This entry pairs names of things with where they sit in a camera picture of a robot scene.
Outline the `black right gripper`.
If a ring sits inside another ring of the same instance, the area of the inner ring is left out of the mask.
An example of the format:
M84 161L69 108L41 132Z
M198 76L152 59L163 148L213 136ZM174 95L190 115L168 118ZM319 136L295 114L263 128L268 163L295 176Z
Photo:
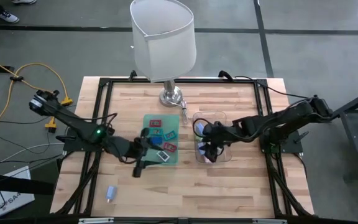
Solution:
M208 123L203 128L203 143L201 150L204 151L204 157L210 162L216 162L218 157L224 152L224 148L230 147L227 128L219 121Z

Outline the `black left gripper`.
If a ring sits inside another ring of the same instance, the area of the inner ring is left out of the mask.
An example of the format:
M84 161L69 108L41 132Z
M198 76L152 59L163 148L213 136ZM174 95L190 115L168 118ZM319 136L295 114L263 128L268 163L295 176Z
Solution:
M164 163L164 161L142 161L142 158L147 154L148 148L154 145L152 140L147 137L149 131L149 128L143 128L140 136L136 137L130 143L130 157L135 159L135 167L132 171L132 176L135 178L141 176L142 169L145 169L148 166L156 166Z

